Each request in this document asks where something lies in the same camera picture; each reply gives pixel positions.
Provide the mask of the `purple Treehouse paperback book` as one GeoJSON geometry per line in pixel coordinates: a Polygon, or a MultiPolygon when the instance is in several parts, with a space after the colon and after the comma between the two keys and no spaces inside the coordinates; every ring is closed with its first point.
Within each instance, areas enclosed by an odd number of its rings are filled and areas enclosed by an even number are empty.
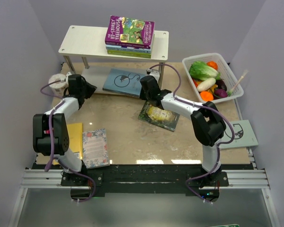
{"type": "Polygon", "coordinates": [[[106,45],[151,49],[155,22],[110,16],[105,36],[106,45]]]}

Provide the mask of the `green cartoon paperback book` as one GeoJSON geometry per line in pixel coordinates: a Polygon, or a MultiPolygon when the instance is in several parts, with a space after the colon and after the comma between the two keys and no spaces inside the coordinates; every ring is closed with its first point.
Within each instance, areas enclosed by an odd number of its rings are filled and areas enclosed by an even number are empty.
{"type": "Polygon", "coordinates": [[[138,58],[146,58],[146,59],[151,58],[151,54],[141,53],[141,52],[107,50],[107,53],[111,55],[119,55],[119,56],[138,57],[138,58]]]}

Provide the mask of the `blue Treehouse paperback book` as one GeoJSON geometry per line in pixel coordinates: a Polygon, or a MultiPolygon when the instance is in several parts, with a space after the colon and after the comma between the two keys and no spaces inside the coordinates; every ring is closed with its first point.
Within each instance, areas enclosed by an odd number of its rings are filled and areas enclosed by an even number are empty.
{"type": "Polygon", "coordinates": [[[143,49],[143,48],[133,48],[133,47],[121,47],[115,45],[106,45],[107,50],[112,51],[124,51],[124,52],[141,52],[151,54],[151,49],[143,49]]]}

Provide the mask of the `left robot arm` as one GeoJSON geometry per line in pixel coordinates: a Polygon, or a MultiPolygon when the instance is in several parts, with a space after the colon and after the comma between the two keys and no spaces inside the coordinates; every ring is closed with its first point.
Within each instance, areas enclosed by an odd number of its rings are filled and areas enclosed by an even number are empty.
{"type": "Polygon", "coordinates": [[[67,173],[72,174],[72,180],[77,185],[88,182],[88,173],[82,170],[83,161],[77,157],[70,148],[66,120],[76,111],[80,110],[86,99],[89,99],[97,87],[88,83],[80,74],[69,75],[66,79],[57,79],[41,87],[40,92],[46,96],[54,94],[44,92],[50,85],[67,81],[68,87],[63,96],[56,96],[60,102],[51,110],[33,116],[33,149],[36,153],[48,156],[44,170],[50,170],[54,160],[67,173]]]}

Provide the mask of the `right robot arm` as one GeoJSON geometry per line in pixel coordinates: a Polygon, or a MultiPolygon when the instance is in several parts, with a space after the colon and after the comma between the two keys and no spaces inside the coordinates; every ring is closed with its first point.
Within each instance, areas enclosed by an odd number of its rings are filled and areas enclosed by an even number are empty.
{"type": "Polygon", "coordinates": [[[140,79],[140,83],[142,86],[140,99],[191,120],[195,137],[203,146],[202,182],[208,186],[213,185],[218,181],[216,171],[221,166],[218,144],[226,130],[226,124],[215,104],[191,102],[169,90],[161,90],[156,79],[150,75],[140,79]]]}

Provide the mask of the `dark glossy hardcover book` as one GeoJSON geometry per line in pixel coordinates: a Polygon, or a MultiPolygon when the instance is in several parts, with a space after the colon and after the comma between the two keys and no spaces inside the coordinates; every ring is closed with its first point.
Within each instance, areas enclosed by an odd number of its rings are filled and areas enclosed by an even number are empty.
{"type": "Polygon", "coordinates": [[[115,93],[115,94],[121,94],[126,96],[133,96],[133,97],[139,97],[140,91],[137,90],[111,90],[111,89],[103,89],[104,91],[115,93]]]}

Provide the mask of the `light blue cat book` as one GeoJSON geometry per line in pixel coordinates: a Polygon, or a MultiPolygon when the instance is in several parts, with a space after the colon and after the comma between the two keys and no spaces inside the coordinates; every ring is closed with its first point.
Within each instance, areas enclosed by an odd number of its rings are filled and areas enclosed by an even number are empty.
{"type": "Polygon", "coordinates": [[[111,69],[102,89],[137,90],[141,92],[140,79],[146,74],[126,70],[111,69]]]}

